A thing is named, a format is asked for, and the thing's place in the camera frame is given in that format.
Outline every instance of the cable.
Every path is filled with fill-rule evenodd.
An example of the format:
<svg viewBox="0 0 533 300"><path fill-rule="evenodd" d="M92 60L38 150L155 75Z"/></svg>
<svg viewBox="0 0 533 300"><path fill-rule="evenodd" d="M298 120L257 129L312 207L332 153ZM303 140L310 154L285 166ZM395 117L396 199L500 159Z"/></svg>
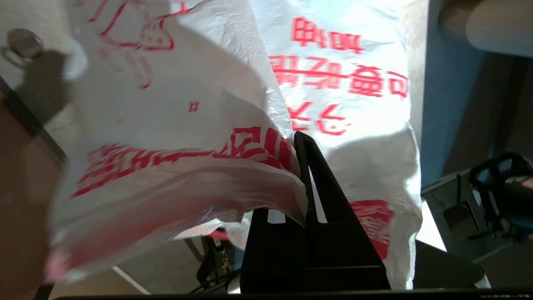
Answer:
<svg viewBox="0 0 533 300"><path fill-rule="evenodd" d="M228 281L230 281L233 278L235 278L238 274L240 274L240 270L235 270L235 271L233 271L231 273L222 275L222 276L220 276L218 278L215 278L215 279L212 279L212 280L208 280L208 281L204 282L202 285L200 285L197 288L195 288L194 290L190 291L189 294L195 294L196 292L202 290L204 288L204 285L206 285L206 284L211 284L211 283L213 283L215 281L220 281L221 279L229 278L228 280L224 281L224 285L225 285ZM208 287L208 288L205 289L205 291L209 291L210 289L212 289L214 287Z"/></svg>

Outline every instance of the white plastic bag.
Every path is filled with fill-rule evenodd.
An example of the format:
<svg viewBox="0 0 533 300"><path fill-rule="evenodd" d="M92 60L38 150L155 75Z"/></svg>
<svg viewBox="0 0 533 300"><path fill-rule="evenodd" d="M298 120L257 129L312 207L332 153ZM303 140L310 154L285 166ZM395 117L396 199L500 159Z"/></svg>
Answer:
<svg viewBox="0 0 533 300"><path fill-rule="evenodd" d="M219 152L223 145L232 143L231 128L243 127L261 128L259 145L250 143L246 150L269 152L271 144L264 144L263 139L267 132L276 132L277 128L285 138L295 129L316 140L384 260L391 286L412 287L414 242L422 214L418 148L408 123L407 58L397 34L396 11L400 2L406 1L251 0L252 8L246 0L71 3L76 39L89 57L88 70L77 87L78 108L87 138L79 156L72 158L53 209L55 235L51 245L55 255L51 256L49 266L56 268L50 268L49 275L63 274L74 267L67 279L77 279L156 247L182 229L203 223L178 238L205 234L222 221L234 220L232 211L229 217L220 210L213 210L218 214L205 214L200 212L200 204L196 213L166 215L178 205L172 201L175 195L180 195L180 199L211 195L209 191L202 195L187 194L190 186L186 185L180 185L183 189L176 193L173 186L168 197L161 197L163 200L150 200L145 206L138 206L139 202L154 198L139 191L167 192L161 186L149 189L154 180L159 184L177 173L189 176L187 172L211 167L213 163L224 165L217 172L236 172L232 173L236 177L224 176L232 183L239 180L238 185L227 191L233 200L242 200L234 192L248 185L278 192L278 185L282 184L286 187L283 195L293 196L259 198L261 203L239 206L237 214L268 202L268 206L280 206L298 219L299 214L294 212L303 207L300 202L305 202L301 183L282 169L249 161L253 156L231 162L206 156L180 158L175 163L142 169L99 190L91 190L85 194L87 201L71 199L77 191L76 182L88 168L86 154L103 145L120 143L142 149L193 147ZM201 119L209 122L196 123L193 117L200 114L205 114ZM238 145L249 141L243 136L234 137ZM284 140L277 137L273 156L281 165L287 165L281 163L284 159L279 157L280 145L285 145ZM261 181L236 171L235 164L244 164L242 170L257 171ZM297 169L292 170L294 165L291 152L290 168L298 173ZM277 181L263 182L271 178L272 172ZM194 182L198 184L195 190L214 187L215 181L208 179L213 179L212 174L201 176L201 181ZM227 184L219 184L216 188L225 190ZM258 196L249 193L244 198L248 201ZM123 201L116 201L116 205L109 201L113 204L104 207L102 197ZM114 215L118 213L123 216L115 221ZM172 224L161 230L146 227L143 222L164 219L159 214L172 220L196 219L196 223ZM112 242L116 232L103 233L103 228L122 223L124 226L118 228L128 241L139 240L137 231L146 234L127 251L118 250L124 244ZM87 236L95 239L95 243L87 242ZM99 253L100 247L105 247L106 253L97 256L94 253Z"/></svg>
<svg viewBox="0 0 533 300"><path fill-rule="evenodd" d="M51 207L49 280L78 280L259 207L303 223L290 119L246 1L68 5L87 61L68 72L84 136Z"/></svg>
<svg viewBox="0 0 533 300"><path fill-rule="evenodd" d="M253 0L293 129L317 142L383 260L412 288L422 223L398 0Z"/></svg>

